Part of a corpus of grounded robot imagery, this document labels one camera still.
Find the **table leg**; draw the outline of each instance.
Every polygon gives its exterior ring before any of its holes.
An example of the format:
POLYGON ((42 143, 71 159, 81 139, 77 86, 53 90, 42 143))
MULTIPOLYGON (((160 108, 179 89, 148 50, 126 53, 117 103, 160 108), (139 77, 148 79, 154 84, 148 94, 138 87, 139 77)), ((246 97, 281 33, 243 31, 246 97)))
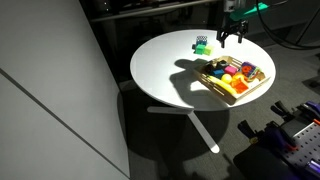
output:
POLYGON ((192 124, 195 126, 205 143, 208 145, 210 150, 213 153, 218 153, 220 151, 219 146, 217 143, 212 139, 211 135, 208 133, 206 128, 203 126, 199 118, 195 115, 193 110, 187 109, 179 109, 174 107, 155 107, 150 106, 148 107, 148 112, 150 113, 161 113, 161 114, 184 114, 188 115, 189 119, 191 120, 192 124))

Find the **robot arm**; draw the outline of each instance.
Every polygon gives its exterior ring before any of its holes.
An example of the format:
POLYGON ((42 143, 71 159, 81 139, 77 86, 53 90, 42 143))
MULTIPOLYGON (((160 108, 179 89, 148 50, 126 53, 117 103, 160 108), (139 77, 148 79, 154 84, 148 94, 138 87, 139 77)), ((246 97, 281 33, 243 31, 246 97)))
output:
MULTIPOLYGON (((230 34, 238 35, 238 43, 248 32, 249 21, 247 18, 257 14, 256 6, 245 7, 246 0, 224 0, 224 19, 222 27, 217 31, 217 40, 220 41, 221 47, 225 47, 225 40, 230 34)), ((267 5, 259 3, 260 11, 268 8, 267 5)))

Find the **dark floor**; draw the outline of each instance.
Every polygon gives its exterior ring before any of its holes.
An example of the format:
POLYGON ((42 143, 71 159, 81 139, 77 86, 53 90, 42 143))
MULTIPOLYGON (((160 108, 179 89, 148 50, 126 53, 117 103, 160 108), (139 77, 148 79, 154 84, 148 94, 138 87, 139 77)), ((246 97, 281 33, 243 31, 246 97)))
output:
POLYGON ((320 50, 293 51, 277 45, 265 50, 277 70, 275 82, 267 93, 230 110, 197 112, 220 146, 218 154, 208 149, 187 116, 150 114, 146 108, 156 102, 138 88, 124 92, 131 179, 245 179, 233 164, 233 158, 249 146, 248 139, 237 129, 238 123, 247 120, 253 129, 263 130, 272 120, 283 122, 270 110, 276 101, 296 107, 320 99, 319 91, 308 87, 311 79, 318 78, 320 61, 316 54, 320 50))

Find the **round white table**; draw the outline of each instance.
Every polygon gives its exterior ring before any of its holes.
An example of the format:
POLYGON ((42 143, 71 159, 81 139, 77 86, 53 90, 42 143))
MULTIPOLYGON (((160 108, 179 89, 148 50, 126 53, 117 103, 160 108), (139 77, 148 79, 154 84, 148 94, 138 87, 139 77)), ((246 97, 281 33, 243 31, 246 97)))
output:
POLYGON ((133 80, 142 91, 173 107, 166 110, 150 107, 149 112, 187 114, 213 152, 219 152, 219 147, 193 111, 219 111, 249 103, 271 87, 276 75, 271 57, 261 47, 247 39, 239 44, 238 36, 230 35, 225 41, 225 48, 221 48, 216 40, 216 31, 212 30, 183 30, 155 37, 136 50, 130 70, 133 80), (192 44, 196 43, 197 36, 207 36, 208 45, 214 47, 210 56, 194 54, 192 44), (193 73, 195 67, 221 56, 251 62, 270 79, 231 106, 214 96, 197 81, 193 73))

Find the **wooden tray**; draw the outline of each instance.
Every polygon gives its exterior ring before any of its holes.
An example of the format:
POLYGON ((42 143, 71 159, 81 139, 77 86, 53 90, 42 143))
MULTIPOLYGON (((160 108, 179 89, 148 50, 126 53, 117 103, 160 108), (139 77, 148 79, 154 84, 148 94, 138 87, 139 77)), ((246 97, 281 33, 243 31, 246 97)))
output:
POLYGON ((254 90, 256 90, 257 88, 259 88, 261 85, 263 85, 265 82, 267 82, 270 77, 265 77, 264 79, 260 80, 258 84, 255 84, 254 86, 249 87, 249 89, 245 90, 244 92, 242 92, 241 94, 230 94, 227 90, 225 90, 224 88, 222 88, 221 86, 219 86, 216 83, 213 83, 208 77, 211 76, 209 74, 207 74, 204 70, 204 68, 206 67, 206 65, 208 64, 216 64, 217 62, 221 61, 221 60, 225 60, 228 62, 229 65, 234 66, 236 68, 240 68, 242 62, 234 59, 231 56, 221 56, 220 58, 217 59, 213 59, 209 62, 207 62, 204 65, 198 66, 197 68, 194 69, 194 73, 197 77, 197 79, 203 84, 205 85, 210 91, 212 91, 213 93, 215 93, 217 96, 219 96, 222 100, 224 100, 226 103, 228 103, 229 105, 233 105, 235 104, 237 101, 239 101, 241 98, 245 97, 246 95, 250 94, 251 92, 253 92, 254 90))

